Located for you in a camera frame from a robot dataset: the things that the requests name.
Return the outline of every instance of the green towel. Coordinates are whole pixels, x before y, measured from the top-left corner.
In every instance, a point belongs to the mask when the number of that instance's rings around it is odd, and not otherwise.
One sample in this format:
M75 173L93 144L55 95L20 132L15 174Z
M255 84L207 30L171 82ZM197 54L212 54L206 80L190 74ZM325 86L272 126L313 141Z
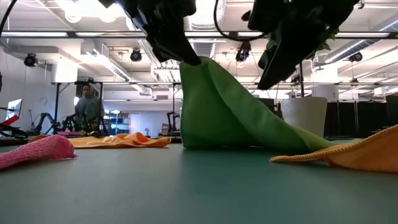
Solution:
M184 94L181 136L186 148L260 146L313 152L334 145L288 125L215 61L180 64Z

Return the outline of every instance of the orange towel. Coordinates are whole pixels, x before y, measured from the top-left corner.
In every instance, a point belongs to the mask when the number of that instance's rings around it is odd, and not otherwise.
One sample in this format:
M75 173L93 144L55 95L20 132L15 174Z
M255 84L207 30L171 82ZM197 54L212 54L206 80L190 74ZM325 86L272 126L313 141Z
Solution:
M271 162L308 162L323 160L331 166L352 169L398 172L398 125L360 142L340 144L298 156L276 156Z
M29 142L36 141L47 136L37 136L31 139ZM149 139L141 133L134 134L117 134L113 137L95 138L95 137L84 137L84 138L70 138L68 139L75 149L120 149L120 148L132 148L132 147L165 147L171 139L160 138L160 139Z

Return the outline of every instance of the green table surface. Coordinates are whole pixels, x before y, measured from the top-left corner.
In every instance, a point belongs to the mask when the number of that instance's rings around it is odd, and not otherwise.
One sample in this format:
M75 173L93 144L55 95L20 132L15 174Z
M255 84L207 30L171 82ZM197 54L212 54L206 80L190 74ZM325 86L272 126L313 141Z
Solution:
M398 221L395 174L274 164L275 153L180 144L76 153L0 170L0 223Z

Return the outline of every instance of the pink towel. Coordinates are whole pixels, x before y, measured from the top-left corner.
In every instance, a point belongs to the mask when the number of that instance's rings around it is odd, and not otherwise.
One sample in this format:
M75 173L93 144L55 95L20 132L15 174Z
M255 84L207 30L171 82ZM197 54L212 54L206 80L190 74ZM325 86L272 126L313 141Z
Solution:
M66 138L49 136L13 151L0 153L0 169L24 161L75 158L77 156L73 153L74 150L73 145Z

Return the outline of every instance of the microfiber cloth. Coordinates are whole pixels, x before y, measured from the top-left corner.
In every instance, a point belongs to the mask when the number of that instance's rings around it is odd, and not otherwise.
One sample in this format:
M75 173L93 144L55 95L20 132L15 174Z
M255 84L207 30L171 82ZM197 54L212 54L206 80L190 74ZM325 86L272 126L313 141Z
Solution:
M301 156L279 156L276 161L323 160L352 169L398 172L398 127L360 142L336 144L291 126L212 59L180 64L184 102L181 136L184 147L260 146Z
M30 141L46 138L46 136L37 136ZM120 148L134 148L134 147L165 147L171 139L164 137L160 139L150 139L141 133L134 134L117 134L112 137L95 138L70 138L70 144L75 149L120 149Z
M0 153L0 169L24 161L72 159L76 155L70 142L61 136L49 136L9 152Z

